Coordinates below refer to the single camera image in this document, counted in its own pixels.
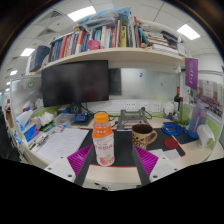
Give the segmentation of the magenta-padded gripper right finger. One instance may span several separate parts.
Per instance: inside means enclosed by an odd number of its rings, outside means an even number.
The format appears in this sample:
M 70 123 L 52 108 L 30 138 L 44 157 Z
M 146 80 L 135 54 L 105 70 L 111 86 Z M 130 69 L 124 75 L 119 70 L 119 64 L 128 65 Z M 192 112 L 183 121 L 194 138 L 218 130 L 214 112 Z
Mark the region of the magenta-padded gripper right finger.
M 157 156 L 138 146 L 132 148 L 132 156 L 142 186 L 178 171 L 175 164 L 165 155 Z

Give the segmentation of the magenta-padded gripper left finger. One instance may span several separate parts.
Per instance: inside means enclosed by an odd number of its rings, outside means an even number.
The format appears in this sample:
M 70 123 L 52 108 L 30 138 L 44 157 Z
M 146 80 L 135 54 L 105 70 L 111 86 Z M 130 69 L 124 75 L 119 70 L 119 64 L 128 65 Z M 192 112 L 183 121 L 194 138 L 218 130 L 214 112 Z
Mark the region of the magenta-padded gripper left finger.
M 56 159 L 45 168 L 45 171 L 68 180 L 78 186 L 82 186 L 93 156 L 94 147 L 90 145 L 68 157 L 60 157 Z

